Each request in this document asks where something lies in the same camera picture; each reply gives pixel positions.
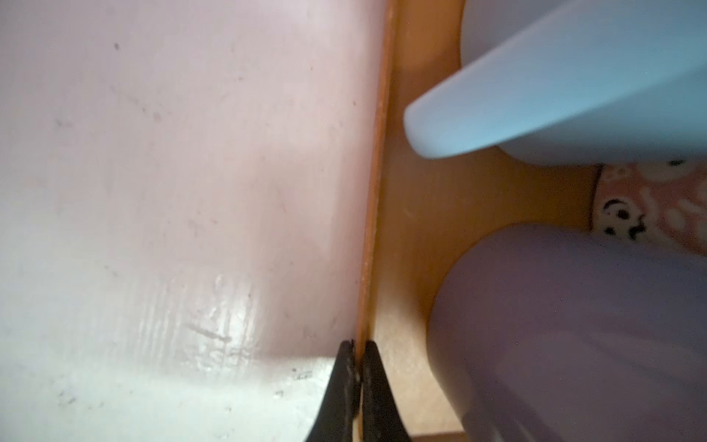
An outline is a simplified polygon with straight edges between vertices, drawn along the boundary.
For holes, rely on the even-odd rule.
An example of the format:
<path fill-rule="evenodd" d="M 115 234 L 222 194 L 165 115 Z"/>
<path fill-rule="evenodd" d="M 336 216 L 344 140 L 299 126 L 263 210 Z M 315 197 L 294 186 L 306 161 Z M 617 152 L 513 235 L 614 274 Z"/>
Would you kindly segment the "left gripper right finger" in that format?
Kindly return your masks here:
<path fill-rule="evenodd" d="M 411 442 L 401 420 L 377 344 L 367 341 L 362 363 L 362 440 Z"/>

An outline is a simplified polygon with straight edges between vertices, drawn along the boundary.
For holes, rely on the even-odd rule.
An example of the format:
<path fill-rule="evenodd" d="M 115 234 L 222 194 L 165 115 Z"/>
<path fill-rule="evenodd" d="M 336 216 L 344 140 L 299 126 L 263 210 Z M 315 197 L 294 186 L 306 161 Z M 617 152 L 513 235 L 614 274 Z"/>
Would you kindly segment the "brown wooden tray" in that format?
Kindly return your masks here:
<path fill-rule="evenodd" d="M 460 69 L 461 1 L 391 1 L 385 9 L 357 342 L 381 353 L 416 441 L 462 441 L 436 382 L 426 335 L 436 293 L 458 257 L 499 228 L 589 227 L 595 166 L 538 167 L 498 148 L 428 160 L 403 130 L 406 107 Z"/>

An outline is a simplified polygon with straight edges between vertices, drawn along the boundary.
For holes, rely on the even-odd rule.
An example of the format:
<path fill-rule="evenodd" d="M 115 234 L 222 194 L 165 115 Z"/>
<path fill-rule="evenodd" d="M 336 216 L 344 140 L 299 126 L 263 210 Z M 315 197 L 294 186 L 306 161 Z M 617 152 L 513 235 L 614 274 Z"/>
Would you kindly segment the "pink mug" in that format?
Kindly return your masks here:
<path fill-rule="evenodd" d="M 591 230 L 602 236 L 706 254 L 706 163 L 696 160 L 602 167 Z"/>

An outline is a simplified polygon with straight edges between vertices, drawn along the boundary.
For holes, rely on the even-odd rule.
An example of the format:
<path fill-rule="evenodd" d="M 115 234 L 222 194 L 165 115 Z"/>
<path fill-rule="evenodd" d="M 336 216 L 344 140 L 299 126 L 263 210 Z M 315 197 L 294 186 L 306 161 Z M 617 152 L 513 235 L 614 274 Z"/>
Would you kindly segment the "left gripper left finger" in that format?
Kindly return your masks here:
<path fill-rule="evenodd" d="M 360 375 L 355 358 L 355 341 L 343 341 L 306 441 L 352 442 L 359 406 Z"/>

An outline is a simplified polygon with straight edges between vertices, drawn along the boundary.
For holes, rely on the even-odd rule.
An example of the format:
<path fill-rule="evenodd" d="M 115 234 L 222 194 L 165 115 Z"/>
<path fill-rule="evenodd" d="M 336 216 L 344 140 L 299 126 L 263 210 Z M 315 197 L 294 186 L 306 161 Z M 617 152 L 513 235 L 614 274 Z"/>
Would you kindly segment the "light blue mug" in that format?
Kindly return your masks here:
<path fill-rule="evenodd" d="M 461 68 L 404 113 L 425 158 L 536 165 L 704 158 L 703 1 L 469 1 Z"/>

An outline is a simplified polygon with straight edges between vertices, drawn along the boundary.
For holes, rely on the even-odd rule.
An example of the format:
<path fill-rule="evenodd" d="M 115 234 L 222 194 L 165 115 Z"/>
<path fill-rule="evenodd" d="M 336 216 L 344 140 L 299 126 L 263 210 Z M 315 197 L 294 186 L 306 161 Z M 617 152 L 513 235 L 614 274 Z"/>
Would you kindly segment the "purple mug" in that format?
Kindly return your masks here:
<path fill-rule="evenodd" d="M 703 441 L 706 261 L 564 228 L 503 228 L 447 274 L 427 354 L 468 434 Z"/>

